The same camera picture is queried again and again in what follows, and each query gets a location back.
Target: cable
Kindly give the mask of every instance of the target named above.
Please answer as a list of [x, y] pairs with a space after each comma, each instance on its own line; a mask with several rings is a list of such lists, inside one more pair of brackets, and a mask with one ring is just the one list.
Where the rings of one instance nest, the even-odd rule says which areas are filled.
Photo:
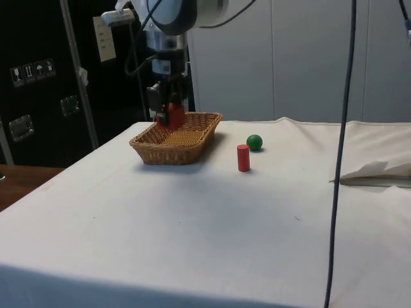
[[[130, 32], [131, 43], [132, 43], [132, 45], [135, 45], [133, 26], [131, 24], [128, 25], [128, 30]], [[133, 49], [133, 58], [134, 58], [134, 63], [136, 65], [136, 67], [139, 67], [139, 60], [137, 58], [137, 53], [136, 53], [135, 48]], [[141, 74], [140, 73], [137, 73], [137, 83], [139, 84], [139, 92], [140, 92], [141, 106], [143, 107], [144, 120], [146, 122], [148, 122], [146, 100], [144, 98], [143, 83], [141, 82]]]
[[409, 18], [408, 18], [408, 13], [407, 13], [407, 9], [405, 8], [404, 0], [399, 0], [399, 5], [400, 5], [400, 7], [401, 7], [401, 11], [403, 12], [404, 19], [405, 19], [406, 21], [409, 20]]
[[357, 1], [351, 0], [351, 30], [350, 30], [350, 42], [349, 42], [349, 58], [348, 58], [347, 74], [345, 76], [344, 101], [342, 105], [342, 118], [341, 118], [341, 129], [340, 129], [340, 140], [338, 143], [337, 166], [335, 168], [333, 209], [332, 209], [332, 214], [331, 214], [331, 230], [330, 230], [330, 235], [329, 235], [328, 280], [327, 280], [327, 291], [326, 291], [326, 299], [324, 302], [324, 308], [329, 307], [329, 299], [331, 297], [331, 286], [333, 284], [335, 225], [337, 222], [338, 191], [340, 188], [342, 152], [344, 148], [345, 126], [347, 123], [349, 91], [350, 91], [350, 86], [351, 86], [351, 76], [353, 73], [356, 16], [357, 16]]
[[125, 73], [127, 76], [129, 76], [129, 77], [134, 77], [134, 76], [139, 72], [139, 70], [143, 67], [142, 65], [146, 62], [146, 61], [144, 61], [144, 62], [143, 62], [139, 67], [137, 67], [134, 71], [131, 71], [131, 72], [130, 72], [130, 71], [128, 70], [128, 67], [130, 66], [130, 61], [131, 61], [131, 59], [132, 59], [132, 57], [133, 57], [133, 50], [136, 48], [136, 43], [138, 42], [141, 34], [142, 34], [143, 31], [144, 31], [144, 28], [146, 27], [146, 25], [147, 25], [148, 21], [150, 20], [150, 18], [152, 18], [152, 15], [153, 15], [154, 11], [158, 8], [158, 6], [160, 5], [161, 1], [162, 1], [162, 0], [158, 0], [158, 1], [154, 4], [154, 6], [152, 7], [152, 9], [148, 12], [148, 15], [147, 15], [146, 19], [145, 19], [145, 20], [143, 21], [143, 23], [141, 24], [141, 27], [140, 27], [139, 31], [137, 32], [136, 36], [134, 37], [134, 41], [132, 41], [132, 43], [131, 43], [131, 45], [130, 45], [130, 49], [128, 50], [128, 55], [127, 55], [126, 61], [125, 61], [125, 63], [124, 63], [124, 73]]
[[214, 26], [203, 26], [203, 27], [200, 27], [200, 28], [202, 28], [202, 29], [215, 29], [215, 28], [219, 28], [221, 26], [224, 26], [225, 24], [228, 24], [233, 19], [237, 18], [242, 13], [244, 13], [250, 6], [252, 6], [254, 4], [254, 2], [256, 2], [256, 0], [251, 0], [251, 2], [249, 4], [247, 4], [246, 6], [244, 6], [236, 15], [228, 18], [226, 21], [223, 21], [220, 24], [215, 24]]

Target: white tablecloth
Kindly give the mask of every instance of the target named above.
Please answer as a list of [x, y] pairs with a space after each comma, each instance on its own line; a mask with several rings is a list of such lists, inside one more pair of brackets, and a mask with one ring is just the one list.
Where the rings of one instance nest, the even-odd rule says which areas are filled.
[[[148, 125], [0, 213], [0, 307], [322, 307], [339, 126], [222, 122], [199, 163], [146, 166], [128, 141]], [[349, 124], [344, 172], [410, 132]], [[334, 308], [410, 307], [410, 207], [406, 189], [341, 186]]]

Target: white wall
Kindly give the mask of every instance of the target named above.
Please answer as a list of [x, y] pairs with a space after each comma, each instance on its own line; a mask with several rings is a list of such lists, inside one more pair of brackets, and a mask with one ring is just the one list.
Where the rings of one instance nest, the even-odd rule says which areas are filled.
[[[226, 17], [247, 3], [231, 0]], [[339, 122], [350, 11], [350, 0], [257, 0], [224, 27], [193, 30], [197, 109]], [[350, 119], [411, 121], [411, 49], [397, 1], [358, 0], [355, 52]]]

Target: red cylinder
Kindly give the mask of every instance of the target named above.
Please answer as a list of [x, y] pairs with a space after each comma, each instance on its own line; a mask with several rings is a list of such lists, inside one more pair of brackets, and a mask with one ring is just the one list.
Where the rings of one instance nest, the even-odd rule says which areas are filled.
[[246, 144], [237, 147], [238, 170], [241, 172], [250, 171], [250, 147]]

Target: wicker basket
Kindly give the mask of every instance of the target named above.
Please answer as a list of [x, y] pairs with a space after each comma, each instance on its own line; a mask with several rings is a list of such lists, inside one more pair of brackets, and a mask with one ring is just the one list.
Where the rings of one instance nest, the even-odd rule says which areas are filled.
[[178, 130], [164, 130], [155, 123], [134, 137], [130, 145], [145, 164], [192, 164], [212, 141], [221, 119], [217, 113], [186, 112], [186, 123]]

